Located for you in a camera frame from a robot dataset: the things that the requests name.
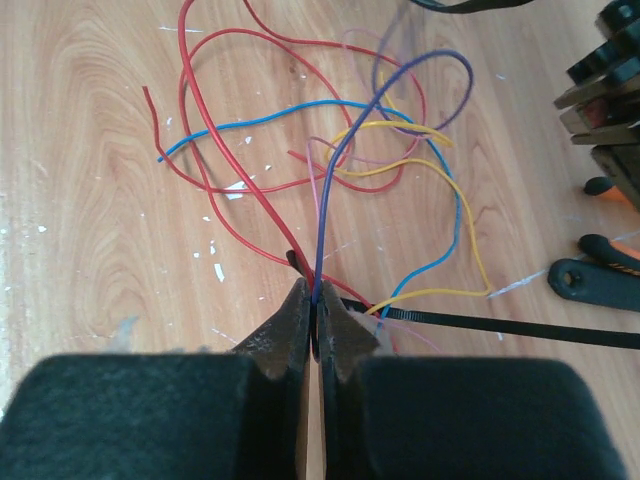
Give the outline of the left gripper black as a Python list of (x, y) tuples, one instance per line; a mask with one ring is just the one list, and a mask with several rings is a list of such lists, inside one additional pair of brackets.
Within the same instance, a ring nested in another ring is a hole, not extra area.
[(612, 1), (596, 19), (604, 42), (567, 70), (555, 107), (574, 145), (603, 172), (584, 191), (639, 207), (639, 3)]

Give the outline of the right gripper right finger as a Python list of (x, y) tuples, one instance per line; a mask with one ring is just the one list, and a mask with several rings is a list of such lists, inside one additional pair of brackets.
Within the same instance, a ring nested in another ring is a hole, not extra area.
[(397, 357), (318, 292), (329, 479), (624, 479), (592, 392), (552, 359)]

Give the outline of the black zip tie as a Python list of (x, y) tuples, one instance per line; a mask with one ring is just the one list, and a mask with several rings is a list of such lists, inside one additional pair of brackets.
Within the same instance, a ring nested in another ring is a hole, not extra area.
[(467, 330), (511, 334), (576, 344), (639, 350), (639, 334), (552, 324), (520, 322), (485, 317), (460, 316), (436, 312), (392, 308), (389, 318), (396, 321), (438, 325)]

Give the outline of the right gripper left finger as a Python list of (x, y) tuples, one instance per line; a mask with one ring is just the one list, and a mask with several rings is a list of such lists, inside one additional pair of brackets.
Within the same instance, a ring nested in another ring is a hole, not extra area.
[(301, 479), (311, 306), (304, 280), (225, 353), (62, 354), (1, 422), (5, 479)]

